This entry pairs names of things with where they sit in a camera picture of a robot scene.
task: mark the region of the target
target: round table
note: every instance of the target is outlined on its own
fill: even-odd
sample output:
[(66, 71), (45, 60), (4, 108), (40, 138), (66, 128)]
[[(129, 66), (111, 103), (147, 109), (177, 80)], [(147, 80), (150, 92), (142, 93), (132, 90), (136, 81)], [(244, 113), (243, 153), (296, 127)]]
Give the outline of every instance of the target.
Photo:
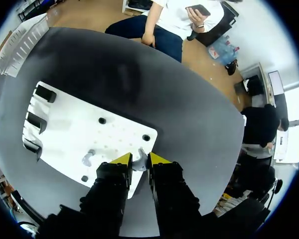
[[(155, 49), (100, 32), (51, 28), (16, 78), (0, 77), (0, 168), (41, 215), (57, 214), (60, 204), (78, 210), (89, 188), (37, 162), (22, 145), (25, 114), (38, 81), (155, 128), (153, 152), (180, 163), (202, 215), (213, 210), (241, 148), (244, 121), (234, 105)], [(120, 235), (158, 235), (148, 182), (127, 200)]]

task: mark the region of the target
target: white wall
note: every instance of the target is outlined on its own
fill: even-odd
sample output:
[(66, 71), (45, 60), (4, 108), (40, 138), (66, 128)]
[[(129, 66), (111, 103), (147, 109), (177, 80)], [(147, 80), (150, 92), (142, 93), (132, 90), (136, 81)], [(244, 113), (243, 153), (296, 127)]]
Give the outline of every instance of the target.
[(2, 44), (3, 40), (5, 39), (5, 37), (9, 33), (9, 31), (10, 30), (14, 31), (20, 24), (21, 24), (21, 21), (16, 13), (15, 7), (14, 7), (0, 28), (0, 45)]
[(278, 70), (283, 87), (299, 84), (299, 57), (280, 19), (262, 0), (229, 4), (239, 13), (227, 33), (230, 42), (240, 47), (239, 69), (260, 62), (266, 73)]

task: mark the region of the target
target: black shirt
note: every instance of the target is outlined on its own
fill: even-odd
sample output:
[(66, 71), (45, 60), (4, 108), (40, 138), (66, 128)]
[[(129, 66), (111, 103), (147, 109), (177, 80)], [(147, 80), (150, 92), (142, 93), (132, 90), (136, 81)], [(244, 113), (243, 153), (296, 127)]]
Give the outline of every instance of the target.
[(280, 124), (274, 106), (267, 104), (263, 108), (247, 107), (241, 114), (247, 117), (244, 143), (260, 144), (264, 148), (274, 140)]

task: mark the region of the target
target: white shirt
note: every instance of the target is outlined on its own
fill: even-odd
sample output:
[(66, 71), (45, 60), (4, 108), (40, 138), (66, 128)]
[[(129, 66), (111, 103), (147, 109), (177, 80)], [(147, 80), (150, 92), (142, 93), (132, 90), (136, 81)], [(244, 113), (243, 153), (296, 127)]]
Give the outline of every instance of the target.
[(205, 20), (205, 32), (215, 27), (224, 16), (224, 9), (217, 0), (152, 0), (161, 5), (163, 10), (157, 25), (165, 30), (180, 36), (185, 40), (192, 32), (192, 22), (188, 17), (186, 7), (203, 5), (210, 16)]

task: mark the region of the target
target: blue jeans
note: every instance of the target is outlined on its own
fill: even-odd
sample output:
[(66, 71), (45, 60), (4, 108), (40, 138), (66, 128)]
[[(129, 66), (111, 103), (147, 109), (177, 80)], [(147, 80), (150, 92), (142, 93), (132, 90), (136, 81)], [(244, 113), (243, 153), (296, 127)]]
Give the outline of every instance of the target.
[[(145, 32), (147, 16), (134, 16), (116, 22), (106, 29), (105, 33), (124, 38), (141, 38)], [(174, 33), (160, 26), (154, 30), (156, 49), (181, 62), (183, 40)]]

